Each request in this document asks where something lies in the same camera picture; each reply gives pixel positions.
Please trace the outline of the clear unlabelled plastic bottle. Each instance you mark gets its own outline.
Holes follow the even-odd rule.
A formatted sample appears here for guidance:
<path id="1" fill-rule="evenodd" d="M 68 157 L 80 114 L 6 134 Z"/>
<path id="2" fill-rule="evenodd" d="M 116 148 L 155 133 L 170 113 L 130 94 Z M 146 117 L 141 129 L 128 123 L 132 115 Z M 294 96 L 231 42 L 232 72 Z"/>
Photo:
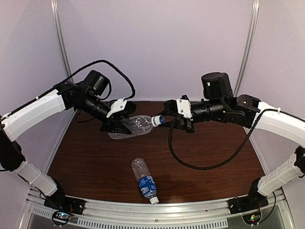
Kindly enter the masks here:
<path id="1" fill-rule="evenodd" d="M 135 136 L 145 135 L 152 131 L 156 127 L 156 123 L 153 118 L 147 115 L 133 116 L 121 121 L 130 131 L 131 134 L 123 133 L 108 133 L 108 136 L 114 140 L 122 140 Z"/>

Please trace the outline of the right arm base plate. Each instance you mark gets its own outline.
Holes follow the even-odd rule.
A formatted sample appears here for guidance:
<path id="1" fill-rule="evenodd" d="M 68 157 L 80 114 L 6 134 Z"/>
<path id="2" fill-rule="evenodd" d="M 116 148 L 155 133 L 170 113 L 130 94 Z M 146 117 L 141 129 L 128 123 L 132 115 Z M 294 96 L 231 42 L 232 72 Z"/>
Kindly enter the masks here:
<path id="1" fill-rule="evenodd" d="M 227 201 L 231 214 L 237 214 L 252 210 L 259 210 L 261 207 L 268 206 L 268 200 L 257 200 L 249 196 L 234 197 Z"/>

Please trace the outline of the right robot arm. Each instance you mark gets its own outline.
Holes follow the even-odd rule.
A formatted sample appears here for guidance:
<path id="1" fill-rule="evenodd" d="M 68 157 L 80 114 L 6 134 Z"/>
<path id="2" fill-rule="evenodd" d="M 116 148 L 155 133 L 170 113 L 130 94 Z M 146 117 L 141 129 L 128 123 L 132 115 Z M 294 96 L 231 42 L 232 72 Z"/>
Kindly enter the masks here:
<path id="1" fill-rule="evenodd" d="M 246 140 L 252 132 L 264 130 L 286 139 L 299 146 L 295 152 L 270 174 L 255 180 L 247 196 L 248 201 L 258 205 L 276 189 L 305 174 L 305 121 L 303 118 L 289 114 L 281 108 L 275 108 L 268 103 L 250 95 L 233 96 L 229 76 L 226 73 L 213 72 L 201 77 L 204 98 L 197 103 L 191 103 L 186 95 L 177 100 L 168 100 L 163 104 L 160 115 L 172 116 L 174 119 L 162 124 L 170 129 L 168 146 L 172 156 L 182 165 L 196 170 L 210 170 L 230 162 L 241 151 L 245 141 L 225 161 L 209 167 L 197 167 L 182 161 L 172 146 L 173 130 L 194 132 L 194 124 L 217 121 L 233 123 L 249 129 Z"/>

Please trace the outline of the blue labelled plastic bottle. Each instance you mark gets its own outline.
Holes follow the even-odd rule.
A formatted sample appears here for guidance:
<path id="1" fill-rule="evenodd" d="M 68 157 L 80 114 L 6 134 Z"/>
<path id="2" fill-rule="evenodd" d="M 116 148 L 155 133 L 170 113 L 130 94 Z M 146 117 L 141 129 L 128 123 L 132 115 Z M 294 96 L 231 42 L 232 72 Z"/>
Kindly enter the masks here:
<path id="1" fill-rule="evenodd" d="M 157 187 L 144 159 L 134 159 L 132 170 L 142 195 L 148 199 L 157 198 Z"/>

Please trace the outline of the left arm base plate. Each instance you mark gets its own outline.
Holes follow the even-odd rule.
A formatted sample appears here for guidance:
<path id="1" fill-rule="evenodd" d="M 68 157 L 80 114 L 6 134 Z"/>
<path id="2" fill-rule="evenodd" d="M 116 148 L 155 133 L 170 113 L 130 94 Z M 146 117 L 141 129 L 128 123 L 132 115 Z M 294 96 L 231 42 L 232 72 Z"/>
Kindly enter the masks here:
<path id="1" fill-rule="evenodd" d="M 84 204 L 83 199 L 71 198 L 62 194 L 53 194 L 44 200 L 44 206 L 46 207 L 77 215 L 83 214 Z"/>

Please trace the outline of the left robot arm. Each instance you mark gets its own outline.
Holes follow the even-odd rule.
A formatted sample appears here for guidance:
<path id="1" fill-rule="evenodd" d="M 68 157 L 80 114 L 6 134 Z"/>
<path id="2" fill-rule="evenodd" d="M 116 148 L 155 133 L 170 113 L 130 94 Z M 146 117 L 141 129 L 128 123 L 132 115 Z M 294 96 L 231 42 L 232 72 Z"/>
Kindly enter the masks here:
<path id="1" fill-rule="evenodd" d="M 59 83 L 29 104 L 5 114 L 0 120 L 0 165 L 3 171 L 16 173 L 47 197 L 64 196 L 60 185 L 30 162 L 16 141 L 35 125 L 71 108 L 101 121 L 101 131 L 130 134 L 131 131 L 119 120 L 132 114 L 136 105 L 125 98 L 108 103 L 101 101 L 99 96 L 109 83 L 107 77 L 92 70 L 83 81 Z"/>

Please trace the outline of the white cap of clear bottle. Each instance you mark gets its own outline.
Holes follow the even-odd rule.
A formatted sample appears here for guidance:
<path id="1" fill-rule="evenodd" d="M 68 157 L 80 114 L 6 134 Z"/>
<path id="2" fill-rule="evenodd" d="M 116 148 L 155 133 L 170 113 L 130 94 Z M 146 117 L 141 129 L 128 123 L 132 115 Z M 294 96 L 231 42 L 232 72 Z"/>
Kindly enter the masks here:
<path id="1" fill-rule="evenodd" d="M 151 123 L 153 127 L 158 127 L 159 125 L 162 125 L 165 123 L 165 118 L 162 115 L 153 116 L 151 118 Z"/>

